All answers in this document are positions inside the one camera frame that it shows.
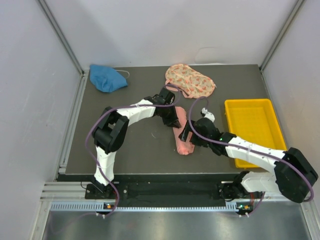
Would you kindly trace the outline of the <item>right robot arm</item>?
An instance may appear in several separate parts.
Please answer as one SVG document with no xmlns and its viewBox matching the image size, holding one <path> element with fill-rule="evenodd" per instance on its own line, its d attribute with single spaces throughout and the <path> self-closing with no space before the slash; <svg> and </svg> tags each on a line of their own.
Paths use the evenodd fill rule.
<svg viewBox="0 0 320 240">
<path fill-rule="evenodd" d="M 310 202 L 315 196 L 314 184 L 319 176 L 297 148 L 278 150 L 260 146 L 230 132 L 221 132 L 214 122 L 203 117 L 189 120 L 178 136 L 183 142 L 210 148 L 218 156 L 247 160 L 266 173 L 247 172 L 233 183 L 233 192 L 245 198 L 251 192 L 279 193 L 295 203 Z"/>
</svg>

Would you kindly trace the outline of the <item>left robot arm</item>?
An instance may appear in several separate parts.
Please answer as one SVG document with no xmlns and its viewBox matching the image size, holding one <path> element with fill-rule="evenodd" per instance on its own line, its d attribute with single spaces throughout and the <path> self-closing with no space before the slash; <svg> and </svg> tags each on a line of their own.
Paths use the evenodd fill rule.
<svg viewBox="0 0 320 240">
<path fill-rule="evenodd" d="M 179 129 L 181 124 L 175 103 L 175 94 L 164 87 L 159 94 L 145 97 L 138 103 L 104 109 L 89 132 L 96 149 L 92 184 L 98 195 L 106 199 L 113 194 L 114 187 L 110 182 L 114 179 L 115 156 L 124 143 L 128 127 L 143 119 L 159 116 L 165 126 Z"/>
</svg>

